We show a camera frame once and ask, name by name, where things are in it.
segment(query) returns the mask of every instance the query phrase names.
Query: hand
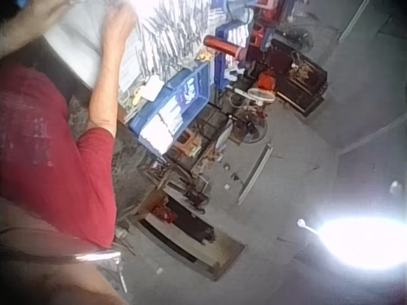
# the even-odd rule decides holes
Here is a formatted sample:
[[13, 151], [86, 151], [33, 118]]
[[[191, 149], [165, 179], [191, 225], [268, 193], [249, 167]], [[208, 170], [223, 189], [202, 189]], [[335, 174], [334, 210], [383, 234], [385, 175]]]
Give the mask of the hand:
[[135, 28], [137, 17], [131, 5], [125, 3], [113, 8], [106, 16], [104, 53], [123, 55], [126, 40]]
[[16, 23], [32, 38], [43, 35], [71, 8], [68, 0], [30, 0], [17, 16]]
[[15, 18], [1, 25], [0, 58], [43, 35], [70, 7], [67, 0], [31, 0]]

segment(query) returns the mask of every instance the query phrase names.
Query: blue storage bin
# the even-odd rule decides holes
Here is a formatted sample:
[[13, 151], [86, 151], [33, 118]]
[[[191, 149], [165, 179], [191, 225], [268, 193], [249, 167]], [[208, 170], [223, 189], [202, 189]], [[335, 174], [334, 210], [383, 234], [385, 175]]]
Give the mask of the blue storage bin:
[[[139, 141], [162, 156], [209, 101], [209, 64], [179, 71], [129, 123]], [[179, 124], [171, 117], [182, 118]]]

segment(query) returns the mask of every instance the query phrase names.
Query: wire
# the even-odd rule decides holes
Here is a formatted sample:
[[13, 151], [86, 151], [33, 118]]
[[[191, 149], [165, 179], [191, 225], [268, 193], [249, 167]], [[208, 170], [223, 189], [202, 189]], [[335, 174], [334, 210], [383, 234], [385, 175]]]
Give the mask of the wire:
[[234, 94], [238, 94], [238, 93], [233, 92], [232, 94], [230, 94], [230, 95], [228, 96], [229, 104], [230, 104], [233, 108], [237, 108], [237, 109], [243, 108], [243, 107], [245, 106], [245, 102], [243, 102], [242, 105], [239, 105], [239, 106], [237, 106], [237, 105], [235, 105], [234, 103], [231, 102], [231, 97], [232, 97]]

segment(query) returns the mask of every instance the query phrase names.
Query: gray floor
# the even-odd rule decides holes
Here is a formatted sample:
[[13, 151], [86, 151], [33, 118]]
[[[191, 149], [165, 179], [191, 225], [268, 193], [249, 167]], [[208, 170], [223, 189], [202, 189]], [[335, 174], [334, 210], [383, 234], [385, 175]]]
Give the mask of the gray floor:
[[[133, 302], [140, 304], [267, 304], [284, 281], [291, 258], [308, 240], [296, 220], [311, 219], [328, 198], [338, 158], [332, 148], [305, 126], [291, 108], [274, 103], [268, 113], [269, 131], [257, 144], [237, 147], [229, 142], [223, 164], [211, 175], [211, 203], [202, 218], [246, 245], [235, 265], [212, 282], [176, 261], [136, 228], [127, 241], [136, 256], [126, 255], [124, 275]], [[237, 204], [245, 180], [265, 144], [274, 148], [262, 174], [242, 205]]]

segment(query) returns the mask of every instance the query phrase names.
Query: metal rod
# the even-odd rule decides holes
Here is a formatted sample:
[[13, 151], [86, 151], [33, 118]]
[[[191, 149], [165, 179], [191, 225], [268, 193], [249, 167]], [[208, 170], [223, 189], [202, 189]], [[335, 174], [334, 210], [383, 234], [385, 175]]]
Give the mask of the metal rod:
[[267, 143], [266, 147], [263, 149], [259, 160], [257, 161], [256, 165], [253, 168], [249, 178], [247, 178], [245, 186], [240, 194], [238, 204], [241, 205], [242, 202], [245, 200], [247, 195], [249, 194], [250, 190], [252, 189], [255, 181], [259, 177], [261, 171], [266, 165], [267, 160], [269, 159], [270, 155], [272, 154], [273, 148], [271, 143]]
[[346, 29], [343, 31], [342, 35], [339, 37], [338, 42], [342, 43], [345, 38], [349, 35], [350, 31], [354, 28], [356, 22], [359, 20], [359, 18], [361, 17], [363, 11], [366, 9], [366, 7], [368, 6], [370, 0], [363, 0], [362, 4], [360, 5], [360, 7], [357, 9], [354, 17], [352, 18], [352, 20], [349, 22], [348, 26], [346, 27]]

